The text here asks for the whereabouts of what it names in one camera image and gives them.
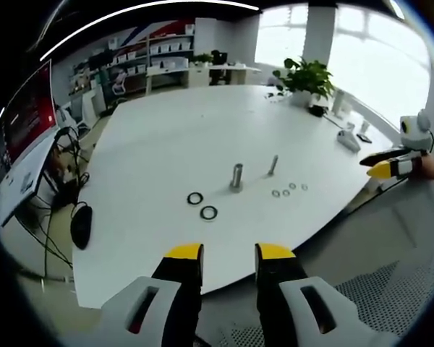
metal rod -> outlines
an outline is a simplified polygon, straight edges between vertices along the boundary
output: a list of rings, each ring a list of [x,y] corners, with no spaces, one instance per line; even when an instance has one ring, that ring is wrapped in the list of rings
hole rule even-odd
[[[278,162],[278,156],[275,155],[275,156],[273,157],[272,165],[271,165],[271,167],[270,167],[270,170],[268,171],[268,175],[269,175],[269,176],[273,176],[273,174],[275,173],[275,167],[276,167],[276,163],[277,163],[277,162]]]
[[[238,163],[233,167],[233,177],[230,182],[230,190],[239,193],[243,189],[241,177],[243,174],[243,164]]]

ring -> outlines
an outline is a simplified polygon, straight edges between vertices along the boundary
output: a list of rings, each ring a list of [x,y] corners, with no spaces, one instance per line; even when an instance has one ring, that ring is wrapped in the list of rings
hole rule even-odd
[[[206,216],[204,215],[204,212],[205,212],[206,210],[212,210],[212,211],[213,211],[213,215],[212,215],[211,217],[206,217]],[[216,209],[214,206],[205,206],[205,207],[203,207],[203,208],[201,209],[201,211],[200,211],[200,217],[201,217],[202,219],[204,219],[204,220],[213,220],[215,217],[217,217],[217,213],[218,213],[218,211],[217,211],[217,209]]]
[[[196,195],[197,197],[199,197],[199,201],[197,201],[197,202],[193,202],[193,201],[191,201],[191,199],[192,199],[195,195]],[[203,195],[202,195],[201,193],[198,193],[198,192],[193,192],[193,193],[191,193],[190,195],[188,195],[188,197],[187,197],[187,202],[188,202],[190,205],[199,205],[203,200],[204,200]]]

ceiling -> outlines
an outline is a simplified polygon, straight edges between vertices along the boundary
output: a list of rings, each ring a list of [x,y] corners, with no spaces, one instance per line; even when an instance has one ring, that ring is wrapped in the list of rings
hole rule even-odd
[[[106,14],[150,1],[142,0],[34,0],[14,1],[13,5],[2,1],[0,15],[3,14],[0,26],[0,109],[6,105],[13,92],[39,64],[39,58],[48,49],[93,20]],[[260,9],[276,7],[284,4],[302,3],[299,0],[234,0],[249,4]],[[355,4],[369,7],[390,15],[388,7],[382,0],[344,0],[344,4]],[[333,0],[311,0],[316,6],[336,6]],[[46,34],[37,47],[39,35],[46,22],[55,14],[54,20],[48,26]],[[168,4],[121,14],[112,19],[85,30],[57,49],[51,58],[62,59],[78,48],[83,47],[97,38],[102,38],[116,31],[134,27],[139,22],[157,22],[179,18],[212,17],[220,20],[236,21],[254,15],[255,12],[238,7],[217,4]]]

potted plant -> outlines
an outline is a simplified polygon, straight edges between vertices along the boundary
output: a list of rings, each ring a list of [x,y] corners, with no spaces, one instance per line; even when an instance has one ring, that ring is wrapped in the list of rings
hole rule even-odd
[[[300,62],[290,58],[284,60],[286,71],[273,71],[273,76],[278,78],[282,84],[277,85],[277,95],[291,93],[291,104],[299,107],[306,107],[315,95],[318,100],[321,97],[328,99],[333,95],[334,87],[331,84],[331,73],[326,69],[325,64],[318,60],[307,63],[304,59]]]
[[[205,67],[209,63],[212,63],[213,57],[209,53],[198,54],[197,56],[193,56],[191,58],[191,62],[194,63],[197,67]]]

